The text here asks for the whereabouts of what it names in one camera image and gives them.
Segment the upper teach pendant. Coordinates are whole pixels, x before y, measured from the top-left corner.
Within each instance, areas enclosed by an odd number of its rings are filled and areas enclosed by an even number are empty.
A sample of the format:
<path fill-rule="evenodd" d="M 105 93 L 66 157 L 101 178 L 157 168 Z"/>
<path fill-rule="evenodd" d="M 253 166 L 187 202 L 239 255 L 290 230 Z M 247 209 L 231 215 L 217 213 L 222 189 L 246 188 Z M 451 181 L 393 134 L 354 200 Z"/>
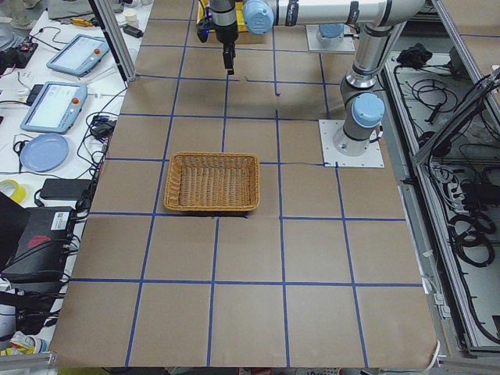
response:
<path fill-rule="evenodd" d="M 78 34 L 46 66 L 50 70 L 83 77 L 109 52 L 109 44 L 103 37 Z"/>

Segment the yellow woven basket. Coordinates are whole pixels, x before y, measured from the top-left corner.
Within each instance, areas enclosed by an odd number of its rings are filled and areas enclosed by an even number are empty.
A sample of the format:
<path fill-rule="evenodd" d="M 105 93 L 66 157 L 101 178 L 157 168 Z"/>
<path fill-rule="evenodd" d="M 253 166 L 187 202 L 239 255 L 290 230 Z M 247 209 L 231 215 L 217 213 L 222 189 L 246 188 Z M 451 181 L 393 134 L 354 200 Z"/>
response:
<path fill-rule="evenodd" d="M 243 5 L 246 3 L 247 1 L 233 1 L 230 10 L 216 10 L 213 1 L 199 1 L 197 21 L 206 19 L 221 27 L 236 23 L 239 31 L 249 32 L 243 14 Z"/>

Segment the black computer box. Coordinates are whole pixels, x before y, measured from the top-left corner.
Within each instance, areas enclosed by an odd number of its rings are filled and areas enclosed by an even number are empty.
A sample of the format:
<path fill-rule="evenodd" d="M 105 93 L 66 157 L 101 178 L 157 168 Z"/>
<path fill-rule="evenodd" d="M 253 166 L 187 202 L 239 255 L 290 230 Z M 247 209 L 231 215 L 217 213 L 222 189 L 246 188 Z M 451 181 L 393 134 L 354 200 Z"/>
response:
<path fill-rule="evenodd" d="M 2 209 L 1 277 L 13 283 L 62 278 L 74 225 L 68 206 Z"/>

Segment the blue plate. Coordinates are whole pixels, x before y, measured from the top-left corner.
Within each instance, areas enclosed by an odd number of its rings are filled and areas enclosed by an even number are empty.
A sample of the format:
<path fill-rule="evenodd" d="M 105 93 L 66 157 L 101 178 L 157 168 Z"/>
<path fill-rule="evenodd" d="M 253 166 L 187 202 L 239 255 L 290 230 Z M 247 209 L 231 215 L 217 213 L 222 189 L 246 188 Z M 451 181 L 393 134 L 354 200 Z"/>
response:
<path fill-rule="evenodd" d="M 47 172 L 60 166 L 69 150 L 69 143 L 62 135 L 42 134 L 23 146 L 20 164 L 29 171 Z"/>

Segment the aluminium frame post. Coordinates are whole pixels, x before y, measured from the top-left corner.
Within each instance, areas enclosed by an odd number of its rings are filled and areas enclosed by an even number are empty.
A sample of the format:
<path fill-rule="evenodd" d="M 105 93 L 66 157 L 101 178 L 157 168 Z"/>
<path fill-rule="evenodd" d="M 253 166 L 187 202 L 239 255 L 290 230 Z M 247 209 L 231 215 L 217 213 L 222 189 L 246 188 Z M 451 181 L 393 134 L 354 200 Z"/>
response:
<path fill-rule="evenodd" d="M 134 81 L 137 77 L 137 71 L 112 6 L 106 0 L 89 0 L 88 2 L 109 44 L 120 76 L 124 82 Z"/>

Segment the lower teach pendant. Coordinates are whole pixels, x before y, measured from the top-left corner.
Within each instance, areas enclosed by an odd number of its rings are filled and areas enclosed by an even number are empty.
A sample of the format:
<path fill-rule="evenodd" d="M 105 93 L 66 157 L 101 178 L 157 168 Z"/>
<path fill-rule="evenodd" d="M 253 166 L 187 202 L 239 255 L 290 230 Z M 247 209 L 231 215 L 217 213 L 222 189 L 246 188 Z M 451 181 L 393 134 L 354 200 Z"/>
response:
<path fill-rule="evenodd" d="M 20 128 L 65 134 L 75 123 L 88 96 L 85 84 L 48 81 L 25 115 Z"/>

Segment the yellow tape roll on desk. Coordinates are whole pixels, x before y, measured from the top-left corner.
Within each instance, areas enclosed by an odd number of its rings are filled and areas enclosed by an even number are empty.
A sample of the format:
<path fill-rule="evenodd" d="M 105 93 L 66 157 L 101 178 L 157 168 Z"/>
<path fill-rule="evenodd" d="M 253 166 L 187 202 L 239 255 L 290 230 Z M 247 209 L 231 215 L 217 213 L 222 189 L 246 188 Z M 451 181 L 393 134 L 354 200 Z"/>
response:
<path fill-rule="evenodd" d="M 22 203 L 27 196 L 26 188 L 15 180 L 2 180 L 0 191 L 18 204 Z"/>

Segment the black power adapter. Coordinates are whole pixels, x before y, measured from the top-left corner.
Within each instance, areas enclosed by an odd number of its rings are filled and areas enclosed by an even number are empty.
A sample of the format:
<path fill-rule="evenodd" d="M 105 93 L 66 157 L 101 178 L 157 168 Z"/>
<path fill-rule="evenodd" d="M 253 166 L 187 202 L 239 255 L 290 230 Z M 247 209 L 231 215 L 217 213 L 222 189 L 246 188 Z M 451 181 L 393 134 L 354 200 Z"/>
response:
<path fill-rule="evenodd" d="M 41 201 L 77 201 L 89 189 L 89 179 L 46 179 L 42 188 L 35 192 L 34 202 L 37 206 L 44 206 Z"/>

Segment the brown wicker basket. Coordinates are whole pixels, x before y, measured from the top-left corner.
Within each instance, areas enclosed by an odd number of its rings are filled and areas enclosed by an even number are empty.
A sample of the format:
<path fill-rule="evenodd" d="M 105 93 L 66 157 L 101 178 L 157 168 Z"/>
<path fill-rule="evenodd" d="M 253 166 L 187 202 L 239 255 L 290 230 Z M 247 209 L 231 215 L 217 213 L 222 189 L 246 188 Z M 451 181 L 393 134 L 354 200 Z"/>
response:
<path fill-rule="evenodd" d="M 256 155 L 230 152 L 179 152 L 170 162 L 165 208 L 180 212 L 249 212 L 260 203 Z"/>

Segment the teach pendant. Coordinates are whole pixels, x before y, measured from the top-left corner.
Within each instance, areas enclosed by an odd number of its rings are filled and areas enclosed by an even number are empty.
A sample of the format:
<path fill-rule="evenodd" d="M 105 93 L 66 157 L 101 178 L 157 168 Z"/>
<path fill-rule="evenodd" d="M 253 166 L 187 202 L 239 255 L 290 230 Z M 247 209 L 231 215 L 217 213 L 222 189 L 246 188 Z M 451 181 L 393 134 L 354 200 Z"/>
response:
<path fill-rule="evenodd" d="M 75 123 L 88 96 L 85 84 L 48 81 L 25 115 L 20 128 L 65 134 Z"/>
<path fill-rule="evenodd" d="M 46 66 L 50 70 L 83 77 L 109 52 L 109 44 L 103 37 L 78 34 Z"/>

